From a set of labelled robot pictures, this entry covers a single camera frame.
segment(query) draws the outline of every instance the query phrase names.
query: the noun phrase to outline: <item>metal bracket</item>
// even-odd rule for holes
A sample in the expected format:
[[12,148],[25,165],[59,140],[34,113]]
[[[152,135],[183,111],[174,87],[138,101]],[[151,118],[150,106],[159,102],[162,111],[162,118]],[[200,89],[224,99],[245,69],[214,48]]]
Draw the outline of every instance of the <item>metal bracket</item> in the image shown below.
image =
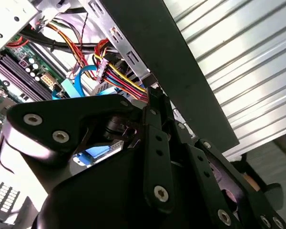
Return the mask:
[[37,14],[29,0],[0,0],[0,49]]
[[99,0],[79,0],[140,80],[150,71]]
[[60,4],[60,0],[42,0],[35,7],[40,11],[35,18],[30,21],[30,25],[36,29],[41,30],[46,26],[57,14],[65,12],[70,8],[71,4],[67,0]]

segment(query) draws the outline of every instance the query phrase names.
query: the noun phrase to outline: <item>cable tie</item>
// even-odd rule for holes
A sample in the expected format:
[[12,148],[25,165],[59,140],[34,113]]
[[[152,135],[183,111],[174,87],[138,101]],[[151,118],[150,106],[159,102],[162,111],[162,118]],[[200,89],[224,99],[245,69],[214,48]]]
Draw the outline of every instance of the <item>cable tie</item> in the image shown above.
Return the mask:
[[50,48],[50,52],[53,52],[53,51],[54,51],[55,43],[56,43],[56,41],[55,41],[55,40],[53,40],[52,47]]

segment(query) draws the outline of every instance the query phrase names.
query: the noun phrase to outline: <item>silver screw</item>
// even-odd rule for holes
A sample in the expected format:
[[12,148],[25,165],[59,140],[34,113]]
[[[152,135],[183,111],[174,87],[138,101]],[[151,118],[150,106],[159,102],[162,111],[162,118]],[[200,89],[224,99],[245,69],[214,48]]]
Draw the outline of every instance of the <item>silver screw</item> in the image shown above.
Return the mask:
[[185,129],[185,126],[184,126],[182,123],[178,123],[178,126],[179,126],[181,129]]
[[204,146],[207,147],[208,149],[211,148],[211,145],[210,145],[210,143],[208,143],[208,142],[204,142]]
[[40,125],[42,123],[42,118],[37,114],[26,114],[23,117],[23,121],[29,125]]
[[271,224],[270,222],[266,219],[265,216],[260,216],[261,217],[261,220],[262,222],[268,227],[268,228],[271,228]]
[[157,112],[156,111],[154,111],[153,109],[150,109],[150,111],[151,111],[151,113],[154,115],[156,115],[157,114]]
[[231,218],[230,216],[222,209],[219,209],[218,212],[219,219],[227,226],[231,225]]
[[154,187],[153,193],[155,197],[157,197],[157,199],[161,202],[168,201],[168,193],[164,187],[157,185],[156,187]]
[[276,223],[276,225],[277,225],[280,229],[283,229],[283,228],[284,228],[284,225],[282,224],[281,221],[278,220],[277,217],[273,217],[272,219],[273,219],[273,221]]
[[121,104],[124,105],[124,106],[128,106],[128,103],[125,102],[125,101],[121,101]]
[[59,143],[65,143],[69,140],[69,135],[62,130],[55,131],[52,134],[52,137],[56,142],[59,142]]

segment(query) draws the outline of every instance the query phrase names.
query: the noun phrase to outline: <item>corrugated metal sheet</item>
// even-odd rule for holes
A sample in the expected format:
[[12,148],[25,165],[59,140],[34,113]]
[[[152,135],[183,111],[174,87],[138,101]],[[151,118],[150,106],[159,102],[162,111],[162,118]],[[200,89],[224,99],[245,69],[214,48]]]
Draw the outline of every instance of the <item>corrugated metal sheet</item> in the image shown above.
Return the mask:
[[286,0],[164,1],[240,141],[224,155],[285,134]]

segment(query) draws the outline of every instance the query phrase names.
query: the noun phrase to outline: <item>black metal plate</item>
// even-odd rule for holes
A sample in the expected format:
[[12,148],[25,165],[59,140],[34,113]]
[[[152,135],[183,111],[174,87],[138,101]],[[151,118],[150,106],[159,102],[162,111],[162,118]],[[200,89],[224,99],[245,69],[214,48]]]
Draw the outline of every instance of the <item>black metal plate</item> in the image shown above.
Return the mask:
[[194,133],[224,152],[238,144],[162,0],[101,0]]

